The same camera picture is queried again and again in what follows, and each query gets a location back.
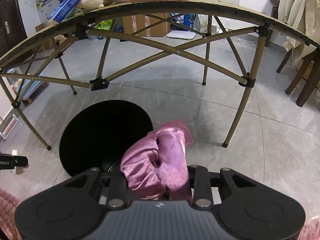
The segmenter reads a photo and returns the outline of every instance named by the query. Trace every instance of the metal table frame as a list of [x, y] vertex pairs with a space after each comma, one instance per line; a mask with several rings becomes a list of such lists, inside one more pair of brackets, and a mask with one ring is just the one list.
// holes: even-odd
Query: metal table frame
[[[152, 13], [164, 13], [164, 12], [181, 12], [179, 15], [175, 15], [169, 18], [161, 18], [155, 15], [152, 15]], [[187, 13], [198, 13], [198, 14], [206, 14], [208, 15], [208, 31], [207, 33], [200, 33], [196, 30], [190, 29], [188, 27], [185, 27], [181, 24], [178, 24], [176, 22], [173, 22], [172, 19], [182, 16]], [[128, 35], [124, 33], [117, 33], [113, 32], [113, 28], [115, 27], [115, 20], [113, 21], [113, 24], [111, 26], [110, 31], [106, 30], [98, 30], [92, 27], [88, 27], [91, 23], [98, 23], [102, 20], [106, 19], [116, 19], [119, 17], [125, 17], [125, 16], [133, 16], [133, 15], [140, 15], [143, 14], [145, 16], [149, 16], [155, 19], [158, 19], [159, 22], [156, 22], [150, 26], [147, 26], [141, 30], [136, 31], [135, 33]], [[220, 28], [223, 30], [223, 33], [220, 34], [211, 34], [211, 25], [212, 25], [212, 16], [216, 19], [218, 22]], [[245, 22], [249, 22], [252, 24], [255, 24], [257, 26], [238, 29], [238, 30], [232, 30], [232, 31], [226, 31], [222, 23], [220, 22], [218, 16], [221, 17], [227, 17], [231, 19], [237, 19], [242, 20]], [[142, 37], [136, 36], [138, 33], [147, 30], [149, 28], [152, 28], [162, 22], [168, 22], [173, 25], [177, 25], [179, 27], [182, 27], [184, 29], [187, 29], [189, 31], [193, 31], [199, 35], [202, 36], [202, 38], [189, 41], [187, 43], [184, 43], [179, 46], [169, 46], [157, 41], [145, 39]], [[92, 91], [95, 90], [101, 90], [106, 89], [109, 85], [109, 83], [116, 79], [117, 77], [120, 77], [132, 70], [135, 70], [139, 67], [142, 67], [148, 63], [154, 62], [158, 59], [167, 57], [171, 54], [179, 55], [180, 57], [184, 57], [187, 59], [190, 59], [192, 61], [198, 62], [202, 65], [204, 65], [204, 76], [202, 85], [206, 85], [206, 78], [207, 78], [207, 71], [208, 68], [212, 68], [220, 73], [223, 73], [227, 75], [228, 77], [238, 81], [239, 85], [245, 87], [238, 111], [236, 112], [236, 116], [234, 118], [234, 121], [231, 125], [230, 131], [227, 134], [227, 137], [223, 143], [223, 147], [227, 147], [233, 133], [236, 130], [236, 127], [239, 123], [239, 120], [242, 116], [242, 113], [244, 111], [244, 108], [247, 104], [248, 98], [250, 96], [251, 90], [254, 87], [257, 72], [260, 66], [264, 45], [266, 38], [269, 34], [269, 29], [277, 30], [281, 33], [284, 33], [287, 36], [290, 36], [294, 39], [297, 39], [299, 41], [304, 42], [305, 44], [313, 44], [316, 47], [320, 48], [320, 45], [316, 42], [312, 41], [308, 37], [306, 37], [303, 33], [298, 32], [297, 30], [292, 29], [288, 25], [279, 22], [276, 19], [273, 19], [267, 15], [263, 15], [261, 13], [249, 10], [247, 8], [243, 8], [240, 6], [235, 6], [231, 4], [225, 4], [220, 2], [215, 2], [211, 0], [191, 0], [191, 1], [169, 1], [169, 2], [140, 2], [140, 3], [124, 3], [124, 4], [117, 4], [117, 5], [111, 5], [107, 6], [101, 9], [97, 9], [88, 13], [79, 14], [71, 19], [68, 19], [64, 22], [62, 22], [59, 25], [56, 26], [50, 26], [48, 28], [45, 28], [41, 30], [39, 33], [36, 33], [33, 37], [30, 37], [23, 41], [22, 43], [18, 44], [15, 48], [10, 50], [8, 53], [6, 53], [4, 56], [0, 58], [0, 77], [16, 77], [16, 78], [22, 78], [23, 82], [18, 90], [16, 98], [13, 98], [10, 94], [9, 90], [4, 84], [4, 81], [2, 78], [0, 78], [0, 85], [4, 89], [7, 97], [9, 98], [10, 102], [12, 103], [13, 108], [16, 110], [17, 114], [20, 115], [22, 120], [26, 123], [26, 125], [31, 129], [31, 131], [36, 135], [36, 137], [44, 144], [44, 146], [50, 150], [51, 147], [47, 144], [47, 142], [41, 137], [41, 135], [36, 131], [36, 129], [32, 126], [32, 124], [29, 122], [29, 120], [26, 118], [26, 116], [23, 114], [23, 112], [20, 110], [19, 106], [21, 103], [21, 99], [23, 95], [26, 93], [28, 88], [31, 86], [32, 82], [35, 80], [45, 81], [45, 82], [54, 82], [58, 84], [65, 84], [69, 85], [71, 87], [71, 90], [73, 91], [73, 94], [76, 95], [76, 90], [74, 89], [74, 86], [78, 87], [84, 87], [89, 88]], [[239, 53], [236, 50], [236, 47], [234, 46], [231, 37], [241, 35], [241, 34], [247, 34], [247, 33], [257, 33], [259, 35], [258, 37], [258, 43], [257, 48], [254, 55], [254, 60], [252, 63], [252, 67], [250, 71], [247, 71], [245, 69], [245, 66], [239, 56]], [[29, 63], [28, 68], [25, 72], [25, 74], [13, 74], [13, 73], [6, 73], [5, 71], [12, 68], [12, 65], [10, 65], [10, 62], [23, 54], [24, 52], [28, 51], [29, 49], [36, 48], [36, 51], [39, 50], [40, 45], [47, 41], [48, 39], [54, 39], [55, 36], [62, 34], [62, 33], [70, 33], [70, 37], [67, 38], [59, 47], [55, 46], [55, 51], [48, 57], [42, 57], [42, 58], [36, 58], [37, 52], [33, 55], [31, 60], [27, 60], [25, 62], [19, 63], [18, 65], [23, 65], [26, 63]], [[79, 38], [85, 37], [87, 34], [90, 35], [98, 35], [98, 36], [104, 36], [107, 37], [105, 41], [105, 45], [102, 51], [100, 63], [97, 69], [97, 75], [95, 80], [91, 80], [89, 82], [81, 82], [76, 80], [70, 80], [68, 72], [65, 68], [65, 65], [63, 63], [63, 60], [61, 56], [63, 53]], [[110, 43], [110, 39], [118, 39], [118, 40], [125, 40], [125, 41], [132, 41], [135, 43], [147, 45], [153, 48], [157, 48], [162, 50], [162, 52], [159, 52], [155, 55], [151, 55], [145, 59], [142, 59], [134, 64], [131, 64], [111, 75], [108, 77], [103, 78], [102, 71], [104, 67], [104, 62], [106, 59], [108, 46]], [[227, 39], [233, 54], [236, 57], [236, 60], [239, 64], [240, 70], [242, 72], [242, 76], [239, 76], [231, 71], [229, 71], [226, 68], [223, 68], [222, 66], [219, 66], [211, 61], [209, 61], [209, 55], [210, 55], [210, 42], [217, 41], [221, 39]], [[202, 44], [206, 44], [206, 54], [205, 58], [201, 58], [199, 56], [196, 56], [192, 53], [186, 52], [186, 49], [190, 49]], [[61, 78], [51, 78], [51, 77], [40, 77], [39, 74], [48, 66], [48, 64], [54, 60], [58, 59], [60, 62], [60, 65], [63, 69], [63, 72], [66, 76], [65, 79]], [[33, 62], [38, 60], [45, 60], [44, 63], [39, 67], [39, 69], [35, 72], [34, 75], [27, 75], [28, 71], [30, 70], [30, 67]], [[21, 91], [22, 85], [24, 83], [25, 79], [31, 80], [28, 85], [25, 87], [23, 91]]]

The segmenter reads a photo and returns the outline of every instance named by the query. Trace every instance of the white plush toy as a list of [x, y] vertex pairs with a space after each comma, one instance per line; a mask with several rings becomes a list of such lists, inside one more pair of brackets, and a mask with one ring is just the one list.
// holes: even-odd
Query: white plush toy
[[81, 12], [88, 12], [91, 10], [102, 8], [104, 7], [104, 5], [103, 0], [80, 0], [80, 2], [77, 3], [76, 7]]

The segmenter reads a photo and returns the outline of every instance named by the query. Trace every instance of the tile floor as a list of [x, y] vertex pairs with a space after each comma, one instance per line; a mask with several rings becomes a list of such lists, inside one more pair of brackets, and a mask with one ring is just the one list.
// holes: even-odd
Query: tile floor
[[[153, 38], [176, 46], [184, 41]], [[244, 64], [252, 63], [255, 44], [242, 38], [233, 41]], [[72, 79], [95, 78], [104, 41], [78, 41], [63, 56]], [[205, 45], [188, 50], [204, 57]], [[103, 76], [159, 52], [131, 42], [110, 43]], [[221, 145], [228, 133], [244, 88], [212, 69], [202, 86], [203, 66], [177, 55], [153, 62], [115, 79], [108, 89], [91, 92], [76, 88], [73, 95], [65, 85], [50, 84], [37, 91], [24, 113], [52, 146], [47, 151], [23, 122], [15, 126], [3, 153], [18, 150], [29, 159], [29, 168], [13, 175], [0, 172], [0, 187], [21, 199], [28, 198], [69, 176], [59, 160], [59, 140], [68, 122], [82, 109], [108, 99], [124, 99], [143, 107], [154, 127], [173, 119], [184, 119], [194, 143], [187, 147], [188, 164], [200, 164], [210, 171], [233, 168], [298, 200], [307, 217], [320, 215], [320, 113], [316, 91], [303, 108], [295, 104], [304, 81], [292, 95], [284, 93], [295, 76], [287, 63], [276, 73], [284, 53], [265, 48], [255, 88], [228, 148]], [[210, 60], [240, 74], [226, 40], [211, 43]], [[33, 72], [39, 67], [34, 64]], [[64, 77], [58, 60], [44, 71]]]

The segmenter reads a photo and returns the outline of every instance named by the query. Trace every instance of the black trash can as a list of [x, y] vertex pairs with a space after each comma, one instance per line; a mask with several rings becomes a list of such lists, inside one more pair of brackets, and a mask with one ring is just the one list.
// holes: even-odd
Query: black trash can
[[59, 146], [62, 166], [70, 176], [92, 167], [108, 171], [152, 130], [149, 115], [134, 103], [96, 103], [77, 114], [64, 130]]

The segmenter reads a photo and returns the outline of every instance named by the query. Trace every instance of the black robotic device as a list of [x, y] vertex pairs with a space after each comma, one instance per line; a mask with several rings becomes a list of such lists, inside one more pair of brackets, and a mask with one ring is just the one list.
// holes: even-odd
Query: black robotic device
[[[27, 240], [297, 239], [305, 212], [292, 198], [234, 170], [188, 167], [193, 203], [139, 200], [119, 170], [92, 168], [24, 201], [15, 213]], [[218, 187], [221, 204], [214, 204]]]

